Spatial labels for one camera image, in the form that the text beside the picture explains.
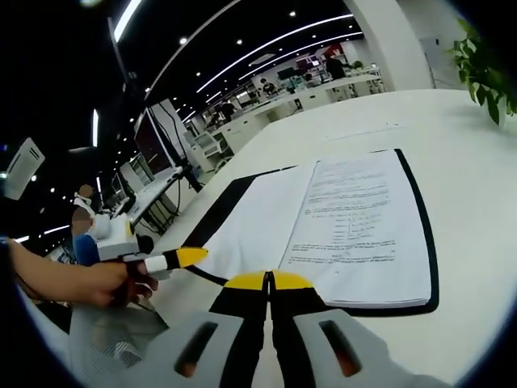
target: ceiling light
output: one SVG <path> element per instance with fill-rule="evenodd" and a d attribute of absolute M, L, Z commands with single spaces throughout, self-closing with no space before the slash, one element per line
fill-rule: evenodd
<path fill-rule="evenodd" d="M 97 130 L 99 128 L 99 115 L 97 111 L 94 110 L 92 117 L 92 127 L 91 127 L 91 144 L 93 147 L 97 146 Z"/>
<path fill-rule="evenodd" d="M 131 2 L 128 4 L 126 9 L 124 10 L 122 17 L 120 18 L 119 22 L 116 24 L 116 27 L 115 27 L 115 32 L 114 32 L 115 42 L 117 42 L 117 43 L 119 42 L 120 37 L 124 33 L 124 30 L 129 23 L 129 20 L 131 19 L 132 15 L 135 13 L 135 11 L 137 10 L 137 8 L 141 2 L 142 2 L 142 0 L 131 0 Z"/>
<path fill-rule="evenodd" d="M 193 111 L 190 115 L 188 115 L 187 117 L 185 117 L 181 122 L 184 123 L 185 121 L 187 121 L 188 119 L 190 119 L 192 116 L 194 116 L 195 114 L 195 111 Z"/>
<path fill-rule="evenodd" d="M 308 25 L 306 25 L 304 27 L 297 28 L 296 30 L 292 30 L 291 32 L 288 32 L 287 34 L 283 34 L 282 36 L 279 36 L 278 38 L 275 38 L 274 40 L 270 40 L 269 42 L 263 44 L 260 47 L 257 47 L 255 50 L 250 51 L 244 57 L 241 57 L 240 59 L 237 59 L 234 63 L 232 63 L 231 65 L 229 65 L 226 68 L 224 68 L 223 70 L 221 70 L 218 74 L 216 74 L 214 77 L 212 77 L 210 80 L 208 80 L 208 82 L 206 82 L 202 87 L 200 87 L 196 91 L 196 93 L 199 93 L 200 91 L 202 91 L 205 87 L 210 85 L 212 82 L 214 82 L 217 78 L 219 78 L 222 74 L 226 73 L 228 70 L 230 70 L 235 65 L 237 65 L 240 62 L 244 61 L 246 58 L 252 56 L 253 54 L 257 53 L 258 51 L 266 48 L 270 44 L 274 44 L 274 43 L 278 42 L 279 40 L 282 40 L 283 38 L 287 38 L 288 36 L 296 34 L 297 32 L 300 32 L 300 31 L 304 31 L 304 30 L 306 30 L 308 28 L 316 27 L 316 26 L 319 26 L 320 24 L 324 24 L 324 23 L 334 22 L 335 20 L 351 18 L 353 16 L 354 16 L 353 14 L 348 14 L 348 15 L 336 16 L 336 17 L 333 17 L 333 18 L 330 18 L 330 19 L 320 20 L 319 22 L 308 24 Z"/>
<path fill-rule="evenodd" d="M 329 38 L 329 39 L 325 39 L 325 40 L 320 40 L 319 42 L 316 42 L 316 43 L 312 43 L 312 44 L 309 44 L 305 47 L 302 47 L 302 48 L 299 48 L 297 50 L 294 50 L 294 51 L 291 51 L 290 53 L 287 53 L 287 54 L 284 54 L 284 55 L 281 55 L 280 57 L 278 58 L 275 58 L 273 59 L 272 61 L 269 61 L 267 63 L 264 63 L 263 65 L 260 65 L 259 67 L 257 67 L 256 69 L 253 69 L 251 70 L 249 73 L 247 74 L 244 74 L 242 77 L 239 78 L 239 81 L 241 81 L 243 78 L 246 78 L 248 75 L 251 75 L 253 73 L 256 73 L 257 70 L 260 70 L 266 66 L 269 66 L 271 63 L 273 62 L 276 62 L 276 61 L 279 61 L 280 59 L 283 59 L 285 57 L 288 57 L 290 55 L 293 55 L 294 53 L 296 53 L 296 56 L 300 56 L 300 54 L 298 53 L 298 51 L 303 51 L 303 50 L 306 50 L 308 48 L 311 48 L 313 46 L 317 46 L 318 44 L 322 44 L 322 43 L 325 43 L 325 42 L 329 42 L 331 40 L 337 40 L 337 39 L 342 39 L 342 38 L 345 38 L 347 36 L 355 36 L 355 35 L 361 35 L 363 34 L 362 32 L 352 32 L 351 34 L 346 34 L 346 35 L 340 35 L 340 36 L 335 36 L 334 38 Z"/>
<path fill-rule="evenodd" d="M 58 230 L 63 230 L 65 228 L 69 228 L 69 227 L 70 227 L 70 225 L 60 226 L 59 228 L 54 228 L 54 229 L 51 229 L 51 230 L 47 230 L 47 231 L 43 232 L 43 234 L 49 234 L 49 233 L 57 232 Z"/>
<path fill-rule="evenodd" d="M 24 237 L 20 237 L 20 238 L 15 238 L 15 241 L 17 243 L 23 243 L 24 241 L 27 241 L 29 239 L 29 236 L 24 236 Z"/>
<path fill-rule="evenodd" d="M 100 200 L 101 200 L 101 202 L 103 202 L 103 190 L 100 188 L 100 179 L 99 179 L 99 177 L 96 177 L 95 181 L 97 182 L 97 190 L 99 190 Z"/>
<path fill-rule="evenodd" d="M 213 99 L 215 99 L 218 95 L 220 95 L 221 92 L 218 91 L 215 95 L 213 95 L 212 97 L 210 97 L 209 99 L 207 99 L 207 103 L 209 103 L 210 101 L 212 101 Z"/>

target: green plant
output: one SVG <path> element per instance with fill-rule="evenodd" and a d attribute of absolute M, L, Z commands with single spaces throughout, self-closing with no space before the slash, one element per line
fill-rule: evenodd
<path fill-rule="evenodd" d="M 352 63 L 352 69 L 363 69 L 364 66 L 363 66 L 363 62 L 361 61 L 355 61 L 354 63 Z"/>
<path fill-rule="evenodd" d="M 481 106 L 486 103 L 490 117 L 499 124 L 498 104 L 502 98 L 506 97 L 506 113 L 517 113 L 517 99 L 512 93 L 511 81 L 487 42 L 466 21 L 458 19 L 458 22 L 467 37 L 455 40 L 448 52 L 453 54 L 460 80 L 469 88 L 473 102 Z"/>

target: black notebook cover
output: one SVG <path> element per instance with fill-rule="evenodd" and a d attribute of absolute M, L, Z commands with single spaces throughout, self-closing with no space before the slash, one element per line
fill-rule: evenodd
<path fill-rule="evenodd" d="M 414 307 L 398 307 L 388 309 L 353 309 L 343 307 L 348 314 L 356 317 L 399 317 L 416 314 L 430 313 L 438 308 L 439 304 L 439 281 L 438 281 L 438 264 L 436 263 L 436 249 L 435 241 L 431 230 L 431 223 L 427 216 L 426 206 L 423 203 L 422 195 L 418 190 L 417 182 L 411 172 L 410 165 L 406 161 L 401 150 L 396 149 L 398 159 L 407 175 L 413 189 L 414 198 L 418 206 L 420 220 L 422 221 L 423 232 L 427 242 L 427 254 L 429 256 L 429 269 L 431 274 L 431 298 L 426 305 Z M 274 174 L 280 170 L 267 171 L 256 175 L 245 176 L 243 178 L 235 179 L 232 183 L 221 193 L 216 202 L 210 207 L 198 225 L 187 237 L 183 245 L 185 247 L 202 247 L 217 230 L 221 227 L 226 218 L 230 215 L 233 208 L 242 198 L 248 187 L 253 183 L 255 178 L 260 175 Z M 198 276 L 213 281 L 219 285 L 224 285 L 228 279 L 214 276 L 207 273 L 196 266 L 190 266 L 189 271 Z"/>

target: white desk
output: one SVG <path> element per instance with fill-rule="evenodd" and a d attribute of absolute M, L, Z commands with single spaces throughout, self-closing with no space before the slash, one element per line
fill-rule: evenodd
<path fill-rule="evenodd" d="M 183 171 L 179 169 L 167 169 L 156 174 L 154 181 L 149 183 L 135 195 L 137 200 L 128 211 L 128 217 L 132 225 L 137 224 L 144 213 L 153 205 L 153 203 L 169 188 L 175 181 L 176 177 Z"/>
<path fill-rule="evenodd" d="M 373 132 L 393 123 L 404 127 Z M 359 129 L 369 133 L 354 135 Z M 431 314 L 358 320 L 387 342 L 396 362 L 457 382 L 498 334 L 517 291 L 517 137 L 494 130 L 466 91 L 383 93 L 269 125 L 213 177 L 157 249 L 180 246 L 233 179 L 314 158 L 396 147 L 404 151 L 426 203 L 440 303 Z M 175 310 L 173 284 L 162 284 L 151 300 L 168 323 L 188 310 L 206 309 L 208 296 L 218 290 L 184 281 L 183 309 Z"/>
<path fill-rule="evenodd" d="M 274 112 L 277 118 L 283 119 L 296 110 L 295 99 L 299 99 L 302 107 L 309 110 L 315 106 L 335 101 L 332 89 L 349 85 L 356 85 L 360 90 L 368 89 L 366 82 L 379 80 L 377 75 L 358 75 L 349 78 L 341 78 L 322 85 L 311 87 L 297 93 L 283 93 L 271 99 L 268 103 L 261 103 L 257 108 L 251 108 L 247 113 L 232 120 L 230 123 L 221 126 L 215 133 L 222 133 L 233 153 L 240 151 L 253 137 L 255 137 L 262 129 L 267 127 L 271 122 L 269 115 Z"/>

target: person's arm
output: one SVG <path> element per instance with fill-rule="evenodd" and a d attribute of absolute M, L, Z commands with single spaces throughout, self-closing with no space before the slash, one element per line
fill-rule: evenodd
<path fill-rule="evenodd" d="M 128 277 L 124 263 L 100 263 L 92 267 L 55 263 L 27 250 L 16 241 L 7 239 L 11 261 L 23 290 L 34 299 L 79 302 L 107 306 L 113 300 L 113 292 L 127 284 L 127 299 L 134 301 L 138 295 L 149 297 L 158 283 L 142 276 L 135 280 Z M 144 273 L 145 265 L 138 267 Z"/>

